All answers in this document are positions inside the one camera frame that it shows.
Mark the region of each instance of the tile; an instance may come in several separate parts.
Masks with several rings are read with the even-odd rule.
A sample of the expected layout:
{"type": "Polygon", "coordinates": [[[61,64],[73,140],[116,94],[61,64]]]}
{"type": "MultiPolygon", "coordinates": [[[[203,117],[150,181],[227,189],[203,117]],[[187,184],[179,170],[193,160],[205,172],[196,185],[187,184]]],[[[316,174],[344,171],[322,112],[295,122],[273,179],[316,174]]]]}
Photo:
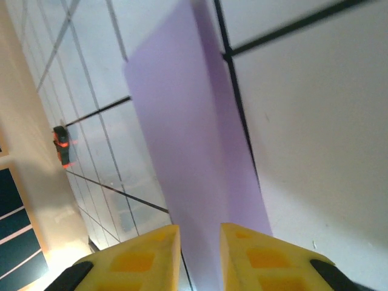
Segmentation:
{"type": "Polygon", "coordinates": [[[105,111],[102,118],[126,192],[166,207],[132,102],[105,111]]]}
{"type": "Polygon", "coordinates": [[[128,57],[165,20],[178,2],[179,0],[112,1],[128,57]]]}
{"type": "Polygon", "coordinates": [[[99,107],[129,95],[122,71],[125,61],[106,2],[81,1],[72,20],[99,107]]]}
{"type": "Polygon", "coordinates": [[[109,189],[103,188],[102,190],[107,198],[119,240],[123,242],[138,236],[126,198],[109,189]]]}
{"type": "Polygon", "coordinates": [[[113,223],[112,215],[110,213],[110,209],[108,207],[104,193],[102,192],[101,186],[89,181],[86,181],[86,184],[89,187],[90,195],[94,201],[101,226],[108,230],[108,232],[110,232],[113,236],[118,238],[118,233],[113,223]]]}
{"type": "Polygon", "coordinates": [[[76,124],[68,126],[67,130],[72,140],[70,144],[70,160],[75,161],[75,165],[73,166],[75,173],[93,181],[98,181],[88,145],[81,130],[81,124],[77,122],[76,124]]]}
{"type": "Polygon", "coordinates": [[[82,194],[79,191],[78,183],[77,183],[75,176],[73,174],[70,174],[70,173],[66,173],[66,175],[67,175],[67,178],[69,179],[70,187],[73,190],[78,207],[81,208],[83,211],[86,211],[84,198],[82,197],[82,194]]]}
{"type": "Polygon", "coordinates": [[[49,31],[43,21],[43,15],[41,9],[39,8],[38,0],[28,0],[26,3],[28,16],[31,20],[32,26],[34,27],[37,42],[39,43],[42,51],[43,63],[47,64],[53,51],[54,43],[50,39],[49,31]]]}
{"type": "Polygon", "coordinates": [[[86,214],[82,209],[79,212],[81,213],[81,216],[85,222],[87,234],[89,235],[90,240],[92,240],[94,244],[98,246],[99,241],[97,239],[95,229],[93,228],[92,220],[90,219],[88,214],[86,214]]]}
{"type": "Polygon", "coordinates": [[[50,124],[50,128],[55,127],[58,122],[56,118],[54,117],[53,110],[51,108],[51,104],[49,102],[49,99],[47,98],[46,90],[44,88],[40,89],[39,91],[39,97],[41,99],[44,112],[46,114],[48,123],[50,124]]]}
{"type": "Polygon", "coordinates": [[[120,242],[114,237],[112,236],[109,232],[107,232],[105,229],[103,229],[104,231],[104,234],[105,234],[105,237],[107,238],[107,241],[108,241],[108,245],[110,247],[113,247],[117,244],[119,244],[120,242]]]}
{"type": "Polygon", "coordinates": [[[55,119],[55,126],[65,124],[62,110],[58,104],[57,95],[50,76],[46,75],[44,78],[42,87],[39,89],[39,94],[41,94],[41,96],[45,95],[47,102],[50,104],[50,108],[55,119]]]}
{"type": "Polygon", "coordinates": [[[388,252],[365,242],[388,229],[387,14],[371,2],[235,58],[274,236],[314,240],[376,290],[388,252]],[[373,266],[361,271],[354,253],[373,266]]]}
{"type": "Polygon", "coordinates": [[[97,240],[98,240],[97,247],[100,250],[104,250],[107,247],[109,247],[108,239],[105,236],[104,229],[96,221],[94,221],[93,219],[91,219],[90,222],[93,225],[93,228],[95,230],[96,237],[97,237],[97,240]]]}
{"type": "Polygon", "coordinates": [[[69,90],[66,86],[66,81],[64,79],[64,74],[62,73],[62,64],[59,63],[60,59],[58,56],[55,56],[52,64],[48,70],[47,78],[51,79],[53,87],[55,89],[59,105],[62,109],[64,115],[64,121],[66,124],[77,119],[76,112],[74,110],[74,105],[70,98],[69,90]]]}
{"type": "Polygon", "coordinates": [[[171,224],[169,214],[135,200],[130,199],[129,203],[140,235],[171,224]]]}
{"type": "Polygon", "coordinates": [[[75,179],[79,187],[79,192],[81,193],[82,198],[84,199],[86,212],[93,219],[95,219],[96,221],[99,221],[99,216],[96,211],[95,203],[92,200],[92,197],[90,196],[90,191],[89,191],[88,185],[86,184],[86,180],[77,176],[75,176],[75,179]]]}
{"type": "Polygon", "coordinates": [[[61,4],[61,1],[52,0],[37,0],[38,5],[41,6],[43,11],[44,21],[48,27],[50,37],[55,42],[58,38],[59,31],[66,19],[65,10],[61,4]]]}
{"type": "Polygon", "coordinates": [[[32,79],[34,81],[35,87],[37,87],[40,82],[38,68],[36,66],[35,59],[30,50],[30,44],[27,40],[24,41],[22,50],[25,56],[25,60],[27,61],[27,64],[28,64],[28,68],[30,69],[30,73],[32,75],[32,79]]]}
{"type": "Polygon", "coordinates": [[[332,4],[332,0],[221,0],[232,47],[332,4]]]}
{"type": "Polygon", "coordinates": [[[192,291],[187,278],[186,268],[184,267],[183,259],[181,258],[181,266],[179,268],[178,291],[192,291]]]}
{"type": "Polygon", "coordinates": [[[95,163],[99,182],[116,190],[122,190],[121,182],[110,154],[109,145],[99,115],[81,121],[90,153],[95,163]]]}
{"type": "Polygon", "coordinates": [[[78,114],[84,116],[95,111],[96,104],[70,28],[66,30],[59,46],[58,56],[63,64],[65,77],[69,83],[70,93],[73,96],[78,114]]]}
{"type": "Polygon", "coordinates": [[[42,51],[40,49],[40,45],[37,42],[35,29],[32,26],[29,15],[27,15],[25,20],[25,40],[30,46],[30,51],[36,64],[36,76],[34,76],[34,78],[40,80],[45,69],[45,62],[43,60],[42,51]]]}

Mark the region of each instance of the purple paper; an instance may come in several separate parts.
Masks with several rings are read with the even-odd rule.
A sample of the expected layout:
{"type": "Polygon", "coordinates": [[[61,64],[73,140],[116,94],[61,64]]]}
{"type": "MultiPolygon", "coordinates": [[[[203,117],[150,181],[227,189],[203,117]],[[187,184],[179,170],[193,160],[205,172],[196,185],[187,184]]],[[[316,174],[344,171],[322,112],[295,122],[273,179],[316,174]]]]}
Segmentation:
{"type": "Polygon", "coordinates": [[[125,75],[190,276],[222,290],[220,223],[271,230],[206,3],[181,1],[125,75]]]}

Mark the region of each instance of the purple sheet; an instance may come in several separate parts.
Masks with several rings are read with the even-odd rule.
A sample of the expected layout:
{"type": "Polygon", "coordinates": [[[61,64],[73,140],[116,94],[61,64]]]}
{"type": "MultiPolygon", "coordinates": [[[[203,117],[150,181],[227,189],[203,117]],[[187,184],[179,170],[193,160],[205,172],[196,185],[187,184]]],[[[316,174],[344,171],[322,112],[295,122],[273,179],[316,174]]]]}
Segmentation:
{"type": "Polygon", "coordinates": [[[271,231],[206,3],[181,1],[125,75],[190,276],[222,290],[219,224],[271,231]]]}

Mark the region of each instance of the orange light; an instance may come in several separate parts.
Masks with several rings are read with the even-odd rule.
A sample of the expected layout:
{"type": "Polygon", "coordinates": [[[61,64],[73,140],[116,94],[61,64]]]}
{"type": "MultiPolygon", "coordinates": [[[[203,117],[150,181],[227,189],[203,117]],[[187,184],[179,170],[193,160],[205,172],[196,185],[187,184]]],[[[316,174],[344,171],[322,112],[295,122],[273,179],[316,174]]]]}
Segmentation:
{"type": "Polygon", "coordinates": [[[58,145],[60,147],[68,147],[69,146],[69,143],[68,142],[59,142],[58,145]]]}

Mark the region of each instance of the white tiled wall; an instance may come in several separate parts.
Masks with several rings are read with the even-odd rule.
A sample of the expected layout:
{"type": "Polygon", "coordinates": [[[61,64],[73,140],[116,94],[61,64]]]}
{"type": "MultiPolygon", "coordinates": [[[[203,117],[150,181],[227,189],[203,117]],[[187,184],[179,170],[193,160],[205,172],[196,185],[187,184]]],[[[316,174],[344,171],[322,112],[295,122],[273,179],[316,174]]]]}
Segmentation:
{"type": "MultiPolygon", "coordinates": [[[[175,2],[7,1],[50,127],[72,123],[70,156],[76,163],[67,176],[100,249],[171,219],[131,101],[74,121],[130,96],[123,74],[127,54],[175,2]]],[[[192,290],[183,263],[179,290],[192,290]]]]}
{"type": "MultiPolygon", "coordinates": [[[[221,3],[234,48],[333,2],[221,3]]],[[[233,57],[273,234],[376,290],[388,286],[387,15],[371,1],[233,57]]]]}
{"type": "MultiPolygon", "coordinates": [[[[178,1],[8,0],[50,125],[130,95],[124,60],[178,1]]],[[[334,3],[221,0],[232,48],[334,3]]],[[[234,57],[274,235],[378,290],[388,285],[387,15],[386,1],[360,5],[234,57]]],[[[170,223],[130,101],[69,132],[69,181],[97,246],[170,223]]]]}

